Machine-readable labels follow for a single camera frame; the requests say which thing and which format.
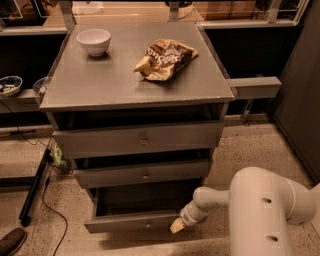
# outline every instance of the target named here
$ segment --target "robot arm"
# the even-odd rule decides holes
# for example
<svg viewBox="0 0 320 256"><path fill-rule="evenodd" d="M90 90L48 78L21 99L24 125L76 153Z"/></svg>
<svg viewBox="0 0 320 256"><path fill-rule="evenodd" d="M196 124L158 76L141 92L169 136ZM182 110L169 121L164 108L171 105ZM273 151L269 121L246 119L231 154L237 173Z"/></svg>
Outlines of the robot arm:
<svg viewBox="0 0 320 256"><path fill-rule="evenodd" d="M301 184L257 167L240 170L229 191L200 187L172 224L178 232L229 206L232 256L292 255L287 223L300 225L316 215L312 193Z"/></svg>

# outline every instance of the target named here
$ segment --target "cabinet top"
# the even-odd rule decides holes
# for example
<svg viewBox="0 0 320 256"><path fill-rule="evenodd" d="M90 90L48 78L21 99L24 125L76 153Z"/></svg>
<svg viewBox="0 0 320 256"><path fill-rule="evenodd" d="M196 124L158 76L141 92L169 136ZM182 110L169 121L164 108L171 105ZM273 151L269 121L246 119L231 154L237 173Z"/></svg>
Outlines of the cabinet top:
<svg viewBox="0 0 320 256"><path fill-rule="evenodd" d="M111 32L107 54L90 57L78 44L86 29ZM166 82L145 80L136 64L158 39L180 41L199 56ZM48 112L229 102L233 94L193 22L76 25L40 109Z"/></svg>

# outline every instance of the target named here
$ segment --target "snack bag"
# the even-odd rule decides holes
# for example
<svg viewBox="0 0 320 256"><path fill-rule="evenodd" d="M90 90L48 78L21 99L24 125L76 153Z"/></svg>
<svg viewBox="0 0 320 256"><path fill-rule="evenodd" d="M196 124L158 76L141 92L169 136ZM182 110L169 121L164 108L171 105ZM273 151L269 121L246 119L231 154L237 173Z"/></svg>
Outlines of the snack bag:
<svg viewBox="0 0 320 256"><path fill-rule="evenodd" d="M159 39L148 47L146 55L136 65L134 72L140 72L147 80L166 81L198 54L194 48L178 41Z"/></svg>

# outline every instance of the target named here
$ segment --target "wire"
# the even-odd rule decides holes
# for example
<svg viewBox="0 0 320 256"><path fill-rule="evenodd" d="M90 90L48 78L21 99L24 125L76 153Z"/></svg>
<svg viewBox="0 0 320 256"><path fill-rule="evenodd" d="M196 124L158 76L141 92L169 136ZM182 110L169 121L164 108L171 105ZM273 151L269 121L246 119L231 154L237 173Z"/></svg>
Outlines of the wire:
<svg viewBox="0 0 320 256"><path fill-rule="evenodd" d="M42 144L43 146L45 147L48 147L49 143L48 144L45 144L44 142L40 141L40 140L37 140L36 143L32 143L30 140L28 140L22 133L19 133L19 135L26 141L28 142L30 145L32 146L36 146L38 143L39 144Z"/></svg>
<svg viewBox="0 0 320 256"><path fill-rule="evenodd" d="M49 183L50 183L51 172L52 172L53 169L54 169L54 166L50 169L49 176L48 176L48 178L46 179L45 189L44 189L44 191L43 191L43 193L42 193L42 202L43 202L43 204L44 204L50 211L58 214L58 215L64 220L64 222L66 223L66 227L65 227L63 236L62 236L62 238L60 239L60 242L58 243L58 245L57 245L57 247L56 247L56 249L55 249L55 251L54 251L54 253L53 253L53 256L55 256L56 253L57 253L57 251L58 251L58 249L59 249L59 247L60 247L60 245L61 245L61 243L62 243L62 241L63 241L63 239L65 238L65 236L66 236L66 234L67 234L67 231L68 231L68 220L67 220L66 217L64 217L60 212L52 209L49 205L47 205L47 203L46 203L45 200L44 200L44 196L45 196L45 194L46 194L46 192L47 192L47 188L48 188Z"/></svg>

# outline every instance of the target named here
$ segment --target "tile floor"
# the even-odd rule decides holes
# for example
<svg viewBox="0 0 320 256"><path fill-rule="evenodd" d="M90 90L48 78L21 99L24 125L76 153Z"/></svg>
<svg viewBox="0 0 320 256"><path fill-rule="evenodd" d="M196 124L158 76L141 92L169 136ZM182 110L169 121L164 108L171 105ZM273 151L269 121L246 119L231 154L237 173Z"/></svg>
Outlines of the tile floor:
<svg viewBox="0 0 320 256"><path fill-rule="evenodd" d="M37 130L25 136L33 144L48 143L50 129ZM37 171L45 146L31 145L19 135L0 138L0 176L30 176ZM308 188L314 186L300 161L292 152L277 127L270 122L252 122L249 127L239 121L226 121L220 145L214 154L214 165L205 184L227 189L233 175L243 167L259 166L274 171ZM44 179L30 210L28 237L16 255L53 255L63 236L63 219L49 211L41 202ZM27 195L24 191L0 192L0 237L20 226L19 214ZM45 194L49 206L68 220L68 231L56 255L166 255L191 256L230 255L228 209L219 208L208 220L172 235L167 229L90 234L83 221L90 219L92 203L70 176L59 177L52 172ZM316 256L320 238L311 224L289 226L294 255Z"/></svg>

